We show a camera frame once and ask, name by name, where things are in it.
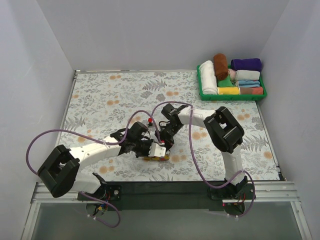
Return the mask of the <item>blue yellow cloth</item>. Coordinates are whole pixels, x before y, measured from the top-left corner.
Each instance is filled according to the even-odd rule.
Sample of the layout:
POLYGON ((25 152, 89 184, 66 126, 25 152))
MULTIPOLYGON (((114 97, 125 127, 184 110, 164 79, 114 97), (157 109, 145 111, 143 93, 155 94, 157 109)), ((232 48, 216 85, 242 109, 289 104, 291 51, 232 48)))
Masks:
POLYGON ((157 157, 157 156, 149 157, 148 156, 148 157, 143 157, 142 159, 146 162, 149 162, 149 161, 165 162, 170 159, 170 155, 167 153, 164 157, 157 157))

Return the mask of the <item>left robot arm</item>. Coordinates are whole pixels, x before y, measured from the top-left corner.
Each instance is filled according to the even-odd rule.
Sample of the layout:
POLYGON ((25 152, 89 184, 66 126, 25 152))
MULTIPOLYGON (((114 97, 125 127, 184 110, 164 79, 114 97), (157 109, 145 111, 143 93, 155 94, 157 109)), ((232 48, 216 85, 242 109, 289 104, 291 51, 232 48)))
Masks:
POLYGON ((157 143, 145 137, 148 128, 141 122, 134 123, 127 134, 120 129, 102 143, 67 148, 63 144, 56 146, 37 171, 39 178, 54 198, 69 191, 85 192, 97 196, 105 181, 99 174, 81 174, 87 166, 106 158, 134 152, 137 157, 154 157, 157 143))

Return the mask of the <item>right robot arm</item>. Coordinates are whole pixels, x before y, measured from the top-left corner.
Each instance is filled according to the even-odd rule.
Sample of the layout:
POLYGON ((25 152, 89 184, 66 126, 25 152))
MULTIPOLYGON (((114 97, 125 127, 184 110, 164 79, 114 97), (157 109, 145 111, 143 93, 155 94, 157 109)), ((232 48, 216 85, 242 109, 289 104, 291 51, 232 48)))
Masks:
POLYGON ((241 144, 243 143, 244 129, 226 107, 216 110, 195 109, 190 104, 178 108, 170 103, 161 110, 161 114, 168 120, 165 126, 160 127, 159 136, 167 150, 175 142, 174 136, 184 126, 188 125, 189 148, 195 168, 205 184, 218 197, 244 197, 244 188, 248 177, 243 169, 241 144), (220 150, 224 162, 225 178, 222 185, 210 184, 202 174, 194 155, 192 144, 192 126, 205 128, 214 146, 220 150))

